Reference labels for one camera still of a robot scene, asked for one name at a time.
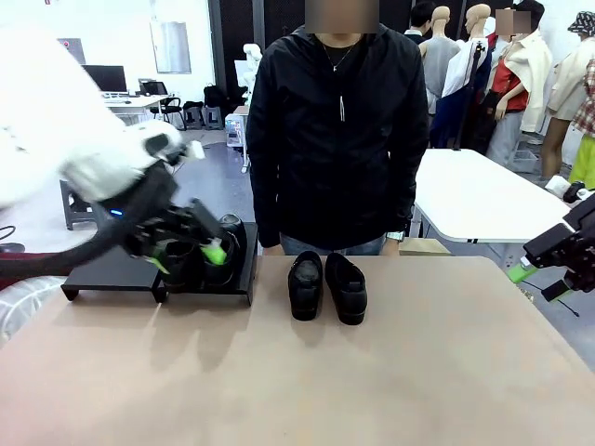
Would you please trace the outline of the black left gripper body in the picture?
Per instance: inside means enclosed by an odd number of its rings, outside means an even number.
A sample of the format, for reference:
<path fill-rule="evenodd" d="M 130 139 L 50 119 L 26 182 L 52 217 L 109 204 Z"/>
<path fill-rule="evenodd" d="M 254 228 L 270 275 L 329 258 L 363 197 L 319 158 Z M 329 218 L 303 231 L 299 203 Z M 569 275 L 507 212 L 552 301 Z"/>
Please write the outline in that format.
<path fill-rule="evenodd" d="M 144 177 L 128 189 L 99 203 L 112 216 L 112 222 L 99 230 L 95 245 L 127 247 L 127 234 L 132 227 L 150 218 L 166 220 L 165 241 L 190 241 L 188 226 L 183 221 L 185 210 L 172 203 L 178 188 L 178 183 L 165 166 L 151 166 Z"/>

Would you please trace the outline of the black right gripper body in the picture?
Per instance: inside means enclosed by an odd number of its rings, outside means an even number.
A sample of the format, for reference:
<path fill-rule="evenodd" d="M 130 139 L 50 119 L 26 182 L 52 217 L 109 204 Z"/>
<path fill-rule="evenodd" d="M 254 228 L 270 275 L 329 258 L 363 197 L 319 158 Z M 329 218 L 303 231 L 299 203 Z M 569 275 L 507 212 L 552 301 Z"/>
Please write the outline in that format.
<path fill-rule="evenodd" d="M 572 271 L 594 269 L 594 195 L 564 218 L 574 229 L 566 247 L 565 266 Z"/>

